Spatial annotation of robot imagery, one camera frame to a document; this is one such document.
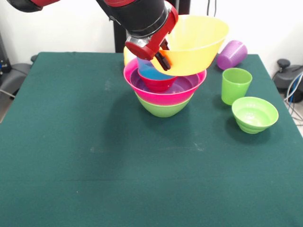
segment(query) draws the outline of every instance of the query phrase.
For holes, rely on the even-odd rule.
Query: purple cup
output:
[[[247,53],[247,47],[242,42],[232,40],[217,57],[217,65],[222,70],[233,68],[247,57]]]

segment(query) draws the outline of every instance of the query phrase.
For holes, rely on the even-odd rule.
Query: plastic bowl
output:
[[[178,77],[164,93],[153,93],[144,86],[144,83],[138,81],[140,77],[137,59],[130,61],[124,68],[124,78],[143,100],[156,105],[176,105],[188,100],[194,94],[205,81],[206,70],[195,75]]]
[[[139,74],[140,78],[142,79],[142,81],[146,84],[148,89],[151,92],[157,92],[157,93],[168,90],[171,87],[171,85],[173,84],[173,82],[177,79],[177,77],[172,77],[169,79],[149,79],[149,78],[142,76],[142,74],[140,73],[140,70],[138,70],[138,74]]]
[[[256,134],[277,122],[278,110],[268,101],[256,97],[239,98],[232,104],[232,112],[239,127]]]
[[[156,117],[171,117],[171,116],[177,114],[188,104],[188,102],[191,99],[191,97],[190,97],[188,100],[186,100],[182,103],[176,104],[176,105],[155,105],[155,104],[146,102],[145,100],[140,98],[138,95],[137,95],[137,97],[138,97],[140,103],[143,105],[143,107],[148,112],[150,112],[152,115],[154,115]]]
[[[229,31],[223,21],[206,16],[181,15],[167,36],[170,50],[160,50],[170,64],[165,71],[156,58],[151,60],[161,73],[171,76],[197,74],[207,69]]]

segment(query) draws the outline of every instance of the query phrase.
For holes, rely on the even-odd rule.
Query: yellow cup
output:
[[[160,50],[169,60],[171,69],[165,71],[156,58],[151,62],[159,72],[170,76],[202,72],[214,60],[228,31],[228,25],[217,18],[181,15],[167,36],[170,50]]]

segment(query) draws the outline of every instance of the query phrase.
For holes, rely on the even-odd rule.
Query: light green bowl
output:
[[[278,110],[268,101],[243,97],[232,104],[232,112],[239,127],[246,133],[256,134],[277,122]]]
[[[146,102],[145,100],[141,99],[138,95],[137,97],[140,103],[143,105],[143,107],[152,115],[156,117],[171,117],[176,113],[180,112],[187,105],[187,103],[189,102],[192,96],[188,100],[176,105],[155,105]]]

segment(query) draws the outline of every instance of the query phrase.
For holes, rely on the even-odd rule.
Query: cup rim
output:
[[[246,72],[246,73],[249,74],[250,80],[249,80],[248,82],[245,82],[245,83],[235,83],[235,82],[232,82],[232,81],[228,80],[228,79],[225,77],[225,75],[224,75],[225,72],[230,71],[230,70],[238,70],[238,71]],[[251,74],[250,72],[248,72],[247,70],[241,69],[241,68],[229,68],[229,69],[224,70],[223,73],[222,73],[222,78],[223,78],[225,81],[227,81],[227,82],[229,82],[229,83],[231,83],[231,84],[236,84],[236,85],[246,85],[246,84],[249,84],[249,83],[252,82],[252,74]]]
[[[235,113],[235,109],[234,109],[235,105],[237,104],[237,101],[240,100],[240,99],[257,99],[257,100],[261,100],[262,102],[265,102],[269,106],[273,107],[273,109],[275,110],[276,119],[271,124],[266,124],[266,125],[262,125],[262,126],[258,126],[258,125],[255,125],[255,124],[244,122],[241,118],[239,118],[237,116],[237,114]],[[263,98],[258,98],[258,97],[253,97],[253,96],[246,96],[246,97],[238,98],[236,101],[234,101],[233,104],[232,104],[232,113],[233,113],[234,117],[237,118],[238,120],[240,120],[241,122],[243,122],[245,124],[248,124],[248,125],[251,125],[253,127],[258,127],[258,128],[268,128],[268,127],[274,125],[279,120],[279,111],[277,110],[277,108],[273,104],[271,104],[269,101],[267,101]]]
[[[168,79],[150,79],[150,78],[148,78],[148,77],[143,76],[143,75],[141,74],[139,68],[137,68],[137,70],[138,70],[138,74],[139,74],[139,76],[140,76],[141,78],[147,79],[147,80],[149,80],[149,81],[160,82],[160,81],[169,81],[169,80],[173,80],[173,79],[176,79],[176,78],[177,78],[176,76],[171,76],[171,78],[168,78]]]

